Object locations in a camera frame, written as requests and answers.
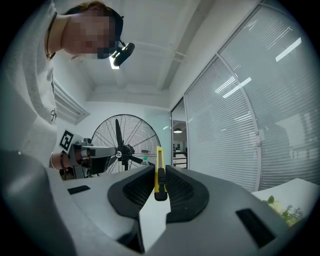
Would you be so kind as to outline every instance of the fan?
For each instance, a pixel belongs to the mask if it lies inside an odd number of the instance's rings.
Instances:
[[[92,136],[97,147],[115,147],[117,154],[106,161],[104,172],[109,175],[137,168],[148,157],[150,165],[157,161],[159,138],[144,120],[129,114],[115,115],[99,125]]]

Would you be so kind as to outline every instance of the robotic arm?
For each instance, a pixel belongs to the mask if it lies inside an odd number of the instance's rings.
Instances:
[[[69,130],[64,131],[59,147],[69,155],[76,179],[88,178],[91,174],[102,173],[108,158],[117,153],[115,147],[94,146],[90,138],[83,138]],[[81,151],[84,160],[90,159],[87,162],[89,164],[78,163],[75,156],[76,151]]]

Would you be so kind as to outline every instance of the window blind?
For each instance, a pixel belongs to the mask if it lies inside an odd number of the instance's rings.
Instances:
[[[189,169],[254,191],[258,150],[252,115],[239,83],[219,58],[185,93],[185,104]]]
[[[279,3],[262,3],[220,52],[240,81],[251,79],[243,89],[261,139],[259,190],[295,178],[320,184],[319,57]]]

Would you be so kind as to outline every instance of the green bottle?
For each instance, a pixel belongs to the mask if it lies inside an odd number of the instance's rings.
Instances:
[[[142,163],[141,163],[142,166],[148,166],[149,163],[148,163],[148,157],[147,156],[143,156],[142,157]]]

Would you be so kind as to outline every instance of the air vent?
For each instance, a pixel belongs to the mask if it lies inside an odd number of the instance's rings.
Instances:
[[[83,119],[90,115],[54,78],[54,99],[59,118],[77,125]]]

